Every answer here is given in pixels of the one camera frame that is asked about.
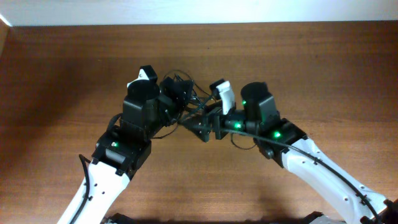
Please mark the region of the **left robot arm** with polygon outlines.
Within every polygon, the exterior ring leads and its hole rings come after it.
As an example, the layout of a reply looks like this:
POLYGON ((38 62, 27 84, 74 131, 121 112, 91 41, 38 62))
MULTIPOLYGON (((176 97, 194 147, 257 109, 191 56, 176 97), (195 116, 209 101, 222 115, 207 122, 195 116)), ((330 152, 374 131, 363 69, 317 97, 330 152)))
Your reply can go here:
POLYGON ((149 157, 152 138, 181 118, 192 90, 193 81, 170 77, 128 83, 122 113, 110 120, 92 159, 80 157, 85 177, 59 223, 100 223, 149 157))

